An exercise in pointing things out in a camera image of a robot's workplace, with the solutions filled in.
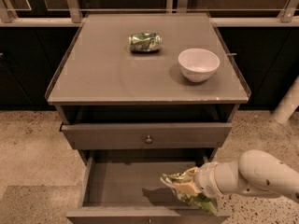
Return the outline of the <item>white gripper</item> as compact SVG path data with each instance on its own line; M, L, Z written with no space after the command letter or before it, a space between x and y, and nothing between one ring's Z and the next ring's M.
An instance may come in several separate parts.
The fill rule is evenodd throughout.
M176 183L175 188L179 192L197 196L202 193L208 198L219 198L223 196L223 193L219 189L215 171L218 163L217 162L207 162L201 167L193 167L181 174L183 178L189 178L194 176L194 182L183 182Z

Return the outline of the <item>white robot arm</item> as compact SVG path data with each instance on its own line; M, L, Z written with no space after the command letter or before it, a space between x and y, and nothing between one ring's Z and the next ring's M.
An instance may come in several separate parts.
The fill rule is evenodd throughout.
M299 173L261 150L246 151L236 161L208 162L190 169L188 173L191 176L176 182L174 187L192 196L283 196L299 203Z

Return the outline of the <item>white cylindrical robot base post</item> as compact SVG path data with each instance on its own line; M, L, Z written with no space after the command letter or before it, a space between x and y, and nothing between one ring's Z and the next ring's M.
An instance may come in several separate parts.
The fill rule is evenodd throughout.
M280 124L288 121L291 115L299 106L299 76L292 83L289 90L279 102L277 108L273 112L273 118Z

